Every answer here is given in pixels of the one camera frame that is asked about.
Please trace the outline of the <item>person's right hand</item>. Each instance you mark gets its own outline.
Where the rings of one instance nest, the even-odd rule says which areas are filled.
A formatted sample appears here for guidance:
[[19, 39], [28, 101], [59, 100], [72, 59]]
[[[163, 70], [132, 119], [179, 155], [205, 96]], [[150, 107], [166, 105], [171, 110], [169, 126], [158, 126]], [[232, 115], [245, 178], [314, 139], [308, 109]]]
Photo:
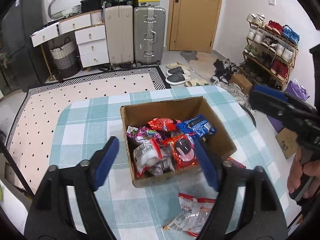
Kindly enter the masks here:
[[319, 187], [320, 162], [319, 160], [317, 160], [302, 165], [300, 163], [302, 155], [303, 151], [299, 146], [290, 168], [289, 176], [287, 179], [287, 188], [289, 190], [289, 193], [293, 193], [300, 187], [302, 175], [305, 174], [307, 176], [313, 177], [312, 183], [303, 194], [303, 198], [311, 198]]

